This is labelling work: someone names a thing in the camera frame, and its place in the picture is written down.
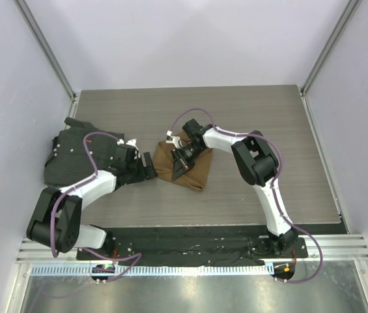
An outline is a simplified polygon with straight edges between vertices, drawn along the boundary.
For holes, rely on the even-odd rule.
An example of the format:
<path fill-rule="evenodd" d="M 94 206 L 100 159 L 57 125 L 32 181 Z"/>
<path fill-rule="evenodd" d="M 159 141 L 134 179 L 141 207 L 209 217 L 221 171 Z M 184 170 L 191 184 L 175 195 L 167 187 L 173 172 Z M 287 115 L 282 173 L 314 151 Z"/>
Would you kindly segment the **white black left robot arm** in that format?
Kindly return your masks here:
<path fill-rule="evenodd" d="M 56 253 L 91 248 L 99 260 L 109 259 L 114 251 L 112 234 L 98 226 L 82 225 L 82 211 L 124 185 L 157 177 L 150 153 L 141 154 L 133 145 L 119 145 L 119 152 L 110 159 L 117 161 L 120 168 L 93 171 L 70 186 L 45 188 L 29 221 L 27 238 L 54 248 Z"/>

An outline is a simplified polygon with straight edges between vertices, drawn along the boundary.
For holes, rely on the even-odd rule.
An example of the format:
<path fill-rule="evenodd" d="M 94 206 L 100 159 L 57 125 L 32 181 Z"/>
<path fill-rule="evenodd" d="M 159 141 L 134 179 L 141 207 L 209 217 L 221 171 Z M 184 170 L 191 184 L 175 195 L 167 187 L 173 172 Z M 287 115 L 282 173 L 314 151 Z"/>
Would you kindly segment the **brown cloth napkin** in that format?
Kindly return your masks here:
<path fill-rule="evenodd" d="M 152 163 L 158 178 L 168 183 L 187 187 L 196 191 L 203 191 L 208 181 L 208 174 L 212 163 L 213 151 L 207 149 L 195 159 L 195 166 L 177 180 L 172 180 L 173 155 L 171 153 L 173 144 L 160 141 L 155 149 Z"/>

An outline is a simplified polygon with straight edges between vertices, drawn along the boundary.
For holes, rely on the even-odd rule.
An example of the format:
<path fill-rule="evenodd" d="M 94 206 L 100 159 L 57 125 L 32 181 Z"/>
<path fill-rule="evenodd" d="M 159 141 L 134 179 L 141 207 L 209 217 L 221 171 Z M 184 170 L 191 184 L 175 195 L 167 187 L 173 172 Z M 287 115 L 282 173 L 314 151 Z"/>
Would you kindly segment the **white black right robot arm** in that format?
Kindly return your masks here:
<path fill-rule="evenodd" d="M 262 133 L 230 132 L 211 124 L 203 127 L 195 119 L 188 121 L 182 129 L 189 138 L 186 144 L 170 130 L 165 139 L 166 143 L 174 145 L 171 150 L 172 180 L 176 181 L 192 170 L 195 160 L 207 149 L 232 154 L 241 177 L 259 197 L 266 217 L 270 252 L 278 258 L 290 253 L 298 232 L 292 227 L 279 191 L 279 161 Z"/>

